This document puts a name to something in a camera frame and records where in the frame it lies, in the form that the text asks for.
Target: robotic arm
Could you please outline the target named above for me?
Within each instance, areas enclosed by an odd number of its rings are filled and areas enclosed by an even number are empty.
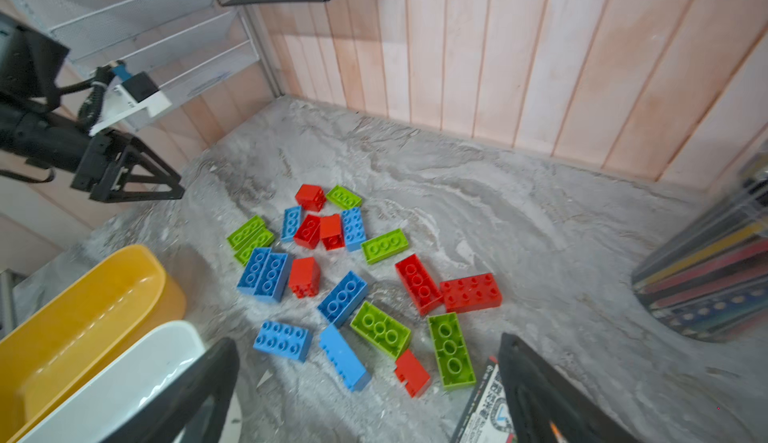
[[[168,98],[146,73],[132,76],[121,61],[100,66],[89,80],[58,88],[54,82],[68,52],[66,46],[0,13],[0,150],[49,170],[47,179],[4,169],[0,176],[49,182],[58,168],[74,174],[72,188],[90,192],[90,198],[100,202],[181,198],[184,188],[178,173],[136,136],[110,129],[140,110],[157,116],[170,106]],[[108,91],[115,77],[122,83]],[[53,113],[62,95],[85,90],[91,94],[76,121]],[[137,166],[145,174],[134,174]],[[163,189],[126,189],[132,182]]]

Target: wooden plank wall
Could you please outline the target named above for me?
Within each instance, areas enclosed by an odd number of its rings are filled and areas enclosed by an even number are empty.
[[[0,10],[25,20],[9,0],[0,0]],[[100,57],[106,62],[123,56],[212,17],[216,11],[176,20],[120,45],[116,49],[120,54],[104,53]],[[244,37],[243,34],[234,34],[230,41],[243,40]],[[174,67],[158,69],[152,76],[165,81],[167,76],[179,74],[212,57],[216,50],[225,48],[211,48],[191,54],[175,63]],[[65,67],[60,73],[58,84],[63,86],[77,81],[80,81],[80,77]],[[65,96],[60,112],[72,117],[86,94],[83,92]],[[260,64],[254,64],[225,82],[212,86],[181,108],[171,111],[139,131],[138,136],[174,169],[180,171],[190,160],[216,144],[273,99]],[[46,174],[24,165],[22,158],[6,152],[0,152],[0,167],[36,177]],[[57,172],[53,182],[38,185],[0,178],[0,271],[13,268],[22,273],[32,273],[68,246],[86,237],[92,229],[130,207],[129,203],[103,204],[91,201],[86,193],[69,188],[71,182],[72,175],[66,172]]]
[[[295,96],[698,189],[768,140],[768,0],[301,5],[255,8]]]

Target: upside-down blue brick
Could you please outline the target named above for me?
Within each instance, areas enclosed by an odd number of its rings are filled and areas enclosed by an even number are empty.
[[[264,262],[267,256],[270,255],[269,248],[255,248],[254,252],[250,254],[248,263],[245,265],[243,275],[240,276],[240,281],[237,283],[237,291],[244,295],[253,296],[256,292],[256,284],[259,282],[259,277],[264,271]]]
[[[294,206],[286,209],[283,214],[283,232],[280,234],[280,241],[291,242],[296,235],[296,230],[301,224],[301,206]]]
[[[312,333],[309,330],[267,320],[256,336],[254,349],[303,363],[306,353],[310,351],[311,342]]]
[[[344,244],[349,251],[356,251],[366,241],[366,228],[362,225],[360,207],[345,209],[341,212],[344,226]]]
[[[367,295],[368,283],[354,272],[349,272],[322,300],[317,309],[339,328]]]
[[[322,330],[320,347],[326,352],[328,359],[350,391],[360,391],[368,385],[371,374],[362,365],[336,326],[328,325],[328,328]]]
[[[293,256],[287,253],[270,253],[256,284],[254,297],[265,303],[280,303],[292,262]]]

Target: red toy brick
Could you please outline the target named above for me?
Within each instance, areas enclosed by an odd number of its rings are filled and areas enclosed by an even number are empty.
[[[341,215],[323,216],[320,218],[320,239],[327,250],[344,247],[344,232],[341,226]]]
[[[296,230],[293,242],[304,248],[314,249],[319,241],[320,217],[307,215],[306,218],[304,218],[304,223],[301,223],[299,229]]]
[[[409,349],[395,361],[395,366],[395,376],[400,382],[406,382],[406,391],[411,398],[423,395],[432,383],[432,377]]]
[[[400,263],[395,263],[395,270],[421,316],[442,304],[442,293],[418,256],[411,255]]]
[[[296,201],[308,211],[320,211],[326,204],[326,194],[315,185],[302,185],[296,193]]]
[[[320,266],[313,257],[293,260],[288,287],[297,298],[317,296],[320,291]]]
[[[502,305],[502,293],[492,273],[440,283],[447,313],[466,313]]]

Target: gray marble table surface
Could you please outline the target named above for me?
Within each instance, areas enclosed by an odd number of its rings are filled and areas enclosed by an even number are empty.
[[[187,295],[207,342],[229,336],[241,366],[241,441],[446,441],[470,394],[445,392],[426,320],[394,263],[414,252],[436,281],[493,272],[500,308],[459,315],[476,371],[517,333],[610,417],[643,441],[766,441],[768,330],[727,344],[686,339],[648,315],[631,269],[696,216],[701,195],[629,182],[283,97],[184,170],[186,196],[141,203],[93,231],[16,288],[22,319],[123,246],[148,246]],[[366,265],[360,252],[276,243],[322,269],[314,299],[288,288],[279,305],[235,290],[243,267],[226,237],[254,214],[280,235],[302,183],[363,198],[369,237],[402,228],[406,253]],[[338,211],[328,204],[322,214]],[[369,301],[413,331],[433,378],[410,399],[394,362],[345,325],[372,373],[350,393],[317,345],[316,306],[350,270]],[[265,319],[315,334],[306,363],[251,348]]]

